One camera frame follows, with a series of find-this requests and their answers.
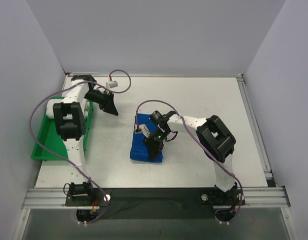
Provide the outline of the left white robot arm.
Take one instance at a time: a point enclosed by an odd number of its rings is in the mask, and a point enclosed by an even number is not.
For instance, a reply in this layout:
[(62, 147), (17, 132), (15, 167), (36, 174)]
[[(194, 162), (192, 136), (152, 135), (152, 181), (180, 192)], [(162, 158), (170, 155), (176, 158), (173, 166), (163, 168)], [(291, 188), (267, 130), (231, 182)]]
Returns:
[(91, 75), (75, 75), (71, 80), (71, 88), (61, 102), (52, 106), (56, 132), (61, 137), (67, 150), (68, 159), (79, 173), (87, 173), (84, 156), (84, 135), (87, 132), (85, 105), (87, 101), (97, 103), (100, 110), (117, 116), (114, 94), (110, 89), (118, 86), (108, 80), (103, 92), (95, 89), (96, 80)]

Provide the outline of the blue towel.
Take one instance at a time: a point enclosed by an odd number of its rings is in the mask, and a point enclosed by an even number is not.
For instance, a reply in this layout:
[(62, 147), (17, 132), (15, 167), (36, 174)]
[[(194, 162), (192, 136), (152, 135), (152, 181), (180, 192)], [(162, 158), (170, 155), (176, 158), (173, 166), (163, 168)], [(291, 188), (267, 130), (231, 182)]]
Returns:
[(137, 119), (142, 133), (133, 133), (130, 159), (146, 163), (162, 163), (163, 154), (160, 153), (156, 158), (150, 160), (148, 150), (143, 143), (143, 139), (148, 137), (150, 133), (155, 132), (157, 130), (157, 126), (151, 122), (149, 114), (139, 113), (137, 114)]

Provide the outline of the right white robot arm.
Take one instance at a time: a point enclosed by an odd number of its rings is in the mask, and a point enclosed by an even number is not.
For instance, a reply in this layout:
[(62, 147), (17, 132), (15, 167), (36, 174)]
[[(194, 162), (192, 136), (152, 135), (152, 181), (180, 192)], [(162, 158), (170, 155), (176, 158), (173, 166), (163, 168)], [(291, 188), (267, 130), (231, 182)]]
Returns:
[(232, 190), (237, 188), (232, 166), (236, 139), (220, 117), (196, 118), (178, 115), (175, 111), (161, 114), (156, 110), (150, 115), (150, 120), (158, 129), (143, 139), (149, 160), (162, 152), (170, 133), (189, 134), (207, 150), (205, 154), (214, 162), (217, 202), (226, 205), (233, 200)]

